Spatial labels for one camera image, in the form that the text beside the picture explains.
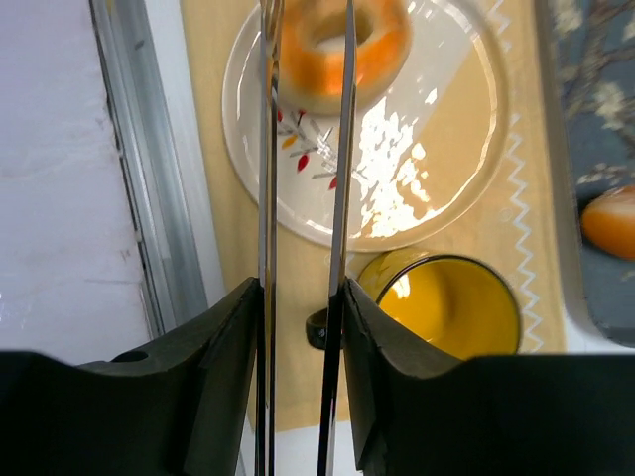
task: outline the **bagel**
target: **bagel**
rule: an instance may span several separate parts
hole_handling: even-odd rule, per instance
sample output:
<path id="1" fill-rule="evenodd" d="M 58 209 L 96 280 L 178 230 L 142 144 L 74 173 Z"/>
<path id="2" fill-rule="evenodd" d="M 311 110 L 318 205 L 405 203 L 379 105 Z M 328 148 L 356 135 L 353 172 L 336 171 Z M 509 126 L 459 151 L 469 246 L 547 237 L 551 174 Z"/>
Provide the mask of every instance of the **bagel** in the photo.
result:
<path id="1" fill-rule="evenodd" d="M 280 97 L 315 114 L 341 108 L 344 50 L 319 45 L 343 35 L 346 0 L 300 0 L 285 8 L 280 49 Z M 408 57 L 412 31 L 403 0 L 356 0 L 357 104 L 377 97 Z"/>

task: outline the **donut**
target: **donut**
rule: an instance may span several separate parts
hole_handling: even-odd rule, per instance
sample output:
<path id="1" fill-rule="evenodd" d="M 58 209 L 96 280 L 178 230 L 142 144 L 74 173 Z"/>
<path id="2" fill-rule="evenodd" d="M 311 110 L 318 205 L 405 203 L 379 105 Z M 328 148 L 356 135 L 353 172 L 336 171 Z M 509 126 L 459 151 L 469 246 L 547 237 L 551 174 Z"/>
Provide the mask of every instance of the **donut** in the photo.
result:
<path id="1" fill-rule="evenodd" d="M 319 44 L 343 35 L 346 0 L 299 0 L 285 7 L 280 48 L 280 97 L 315 114 L 338 114 L 343 47 Z M 357 104 L 377 97 L 408 57 L 412 31 L 403 0 L 356 0 Z"/>
<path id="2" fill-rule="evenodd" d="M 584 236 L 611 255 L 635 261 L 635 185 L 608 191 L 584 209 Z"/>

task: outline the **silver metal bar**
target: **silver metal bar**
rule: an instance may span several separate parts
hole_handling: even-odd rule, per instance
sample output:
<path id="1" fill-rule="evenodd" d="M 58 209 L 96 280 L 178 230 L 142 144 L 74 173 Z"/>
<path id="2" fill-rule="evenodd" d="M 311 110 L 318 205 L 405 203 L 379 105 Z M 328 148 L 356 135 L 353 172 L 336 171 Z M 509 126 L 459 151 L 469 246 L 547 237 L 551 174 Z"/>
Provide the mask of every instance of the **silver metal bar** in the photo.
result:
<path id="1" fill-rule="evenodd" d="M 284 0 L 263 0 L 260 15 L 261 130 L 259 279 L 264 309 L 257 326 L 256 476 L 273 476 L 276 406 L 278 79 Z"/>
<path id="2" fill-rule="evenodd" d="M 332 476 L 335 447 L 335 415 L 337 380 L 343 321 L 343 285 L 346 273 L 346 239 L 348 237 L 348 199 L 352 170 L 355 98 L 357 93 L 357 36 L 353 0 L 346 2 L 346 33 L 344 47 L 344 78 L 339 116 L 339 146 L 337 152 L 337 189 L 333 214 L 333 236 L 330 250 L 326 350 L 317 449 L 317 476 Z"/>

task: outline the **donut hole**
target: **donut hole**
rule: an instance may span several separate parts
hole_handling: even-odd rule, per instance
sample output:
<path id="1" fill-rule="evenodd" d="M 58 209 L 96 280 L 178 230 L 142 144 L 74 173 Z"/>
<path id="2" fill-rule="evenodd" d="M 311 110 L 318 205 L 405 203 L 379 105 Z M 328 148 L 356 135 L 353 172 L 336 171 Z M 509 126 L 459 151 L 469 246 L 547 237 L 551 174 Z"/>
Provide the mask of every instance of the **donut hole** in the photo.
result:
<path id="1" fill-rule="evenodd" d="M 355 10 L 355 33 L 357 46 L 368 40 L 373 33 L 370 16 L 363 9 Z M 341 11 L 321 18 L 312 31 L 311 38 L 318 50 L 338 51 L 344 48 L 345 34 L 346 12 Z"/>

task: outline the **yellow leaf design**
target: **yellow leaf design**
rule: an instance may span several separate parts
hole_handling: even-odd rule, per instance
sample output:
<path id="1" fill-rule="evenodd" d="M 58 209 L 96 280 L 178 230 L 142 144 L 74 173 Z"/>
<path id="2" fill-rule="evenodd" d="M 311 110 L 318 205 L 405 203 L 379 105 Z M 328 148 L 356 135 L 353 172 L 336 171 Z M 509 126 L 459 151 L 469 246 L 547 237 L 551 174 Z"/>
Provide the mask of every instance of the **yellow leaf design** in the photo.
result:
<path id="1" fill-rule="evenodd" d="M 285 140 L 285 142 L 282 143 L 282 148 L 284 149 L 288 149 L 291 146 L 294 145 L 294 143 L 298 140 L 298 136 L 297 135 L 293 135 L 290 138 L 288 138 L 287 140 Z"/>

